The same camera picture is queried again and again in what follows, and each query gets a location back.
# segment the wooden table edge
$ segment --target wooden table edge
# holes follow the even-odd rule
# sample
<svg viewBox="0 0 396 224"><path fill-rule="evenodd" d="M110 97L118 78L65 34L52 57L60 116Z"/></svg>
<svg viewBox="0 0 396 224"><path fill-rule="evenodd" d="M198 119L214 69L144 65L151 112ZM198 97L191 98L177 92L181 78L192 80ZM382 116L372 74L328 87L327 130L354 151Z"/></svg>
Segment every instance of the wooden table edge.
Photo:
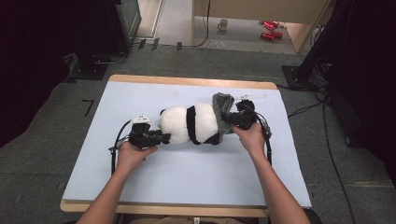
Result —
<svg viewBox="0 0 396 224"><path fill-rule="evenodd" d="M61 200L64 212L85 212L91 203ZM263 206L254 207L211 207L209 205L146 205L119 204L116 213L165 215L165 216L196 216L196 217L268 217Z"/></svg>
<svg viewBox="0 0 396 224"><path fill-rule="evenodd" d="M273 82L225 80L225 79L195 78L195 77L155 77L155 76L116 74L111 76L109 81L277 90L276 84Z"/></svg>

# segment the white table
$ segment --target white table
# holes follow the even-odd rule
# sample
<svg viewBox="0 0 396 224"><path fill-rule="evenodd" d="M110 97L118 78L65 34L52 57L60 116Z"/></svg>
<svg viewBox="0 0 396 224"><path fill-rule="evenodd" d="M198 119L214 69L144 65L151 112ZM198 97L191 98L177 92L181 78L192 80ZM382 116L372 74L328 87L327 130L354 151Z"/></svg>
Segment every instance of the white table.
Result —
<svg viewBox="0 0 396 224"><path fill-rule="evenodd" d="M273 165L303 207L311 203L300 171L286 110L274 83L180 77L112 76L107 83L61 208L83 212L110 178L107 150L125 121L141 114L160 122L160 112L174 105L211 103L214 93L262 95L252 100L273 132ZM123 135L129 133L127 126ZM236 134L217 145L160 145L128 179L118 213L267 217L253 163Z"/></svg>

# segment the white plush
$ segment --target white plush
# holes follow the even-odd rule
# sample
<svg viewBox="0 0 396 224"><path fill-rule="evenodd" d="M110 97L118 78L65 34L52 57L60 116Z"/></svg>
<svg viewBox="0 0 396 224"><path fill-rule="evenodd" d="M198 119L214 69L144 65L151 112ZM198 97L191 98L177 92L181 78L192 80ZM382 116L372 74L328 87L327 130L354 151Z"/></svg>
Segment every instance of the white plush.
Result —
<svg viewBox="0 0 396 224"><path fill-rule="evenodd" d="M203 143L218 131L219 128L213 106L209 104L195 105L195 136L197 141Z"/></svg>
<svg viewBox="0 0 396 224"><path fill-rule="evenodd" d="M219 132L216 115L210 104L198 104L195 108L195 138L204 143L208 138ZM161 113L161 128L163 133L170 133L169 143L182 144L190 140L187 128L187 108L173 106Z"/></svg>
<svg viewBox="0 0 396 224"><path fill-rule="evenodd" d="M173 106L161 113L161 129L170 133L169 143L182 144L190 140L186 123L187 109L183 106Z"/></svg>

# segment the white paper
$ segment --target white paper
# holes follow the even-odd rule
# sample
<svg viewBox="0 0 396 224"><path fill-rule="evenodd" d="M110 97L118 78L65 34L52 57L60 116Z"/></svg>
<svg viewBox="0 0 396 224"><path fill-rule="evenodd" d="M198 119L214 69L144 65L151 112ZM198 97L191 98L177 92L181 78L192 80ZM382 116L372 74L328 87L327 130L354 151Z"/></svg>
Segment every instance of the white paper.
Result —
<svg viewBox="0 0 396 224"><path fill-rule="evenodd" d="M159 129L160 112L167 107L211 103L215 93L232 96L267 95L253 99L256 112L268 121L273 166L301 206L311 202L301 174L291 130L279 91L179 86L128 82L107 83L91 128L64 192L66 200L93 201L111 173L108 150L121 126L141 114ZM124 136L131 131L128 125ZM120 196L128 203L208 205L265 205L254 165L236 134L227 134L217 146L192 142L160 145L159 150L131 174Z"/></svg>

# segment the red object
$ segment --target red object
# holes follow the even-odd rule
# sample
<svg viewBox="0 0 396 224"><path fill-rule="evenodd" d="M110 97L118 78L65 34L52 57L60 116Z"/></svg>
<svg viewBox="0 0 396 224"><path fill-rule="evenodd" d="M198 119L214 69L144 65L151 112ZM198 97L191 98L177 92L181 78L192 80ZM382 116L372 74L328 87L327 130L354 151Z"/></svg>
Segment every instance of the red object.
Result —
<svg viewBox="0 0 396 224"><path fill-rule="evenodd" d="M267 39L267 40L273 40L275 38L275 35L273 34L267 34L265 32L262 32L262 38Z"/></svg>
<svg viewBox="0 0 396 224"><path fill-rule="evenodd" d="M277 21L270 21L270 22L275 28L277 28L279 26L279 22L277 22Z"/></svg>
<svg viewBox="0 0 396 224"><path fill-rule="evenodd" d="M262 23L262 25L267 28L268 30L270 30L271 32L275 30L275 26L269 22L269 21L265 21Z"/></svg>
<svg viewBox="0 0 396 224"><path fill-rule="evenodd" d="M275 38L282 38L283 33L281 32L272 32L272 34L274 35Z"/></svg>

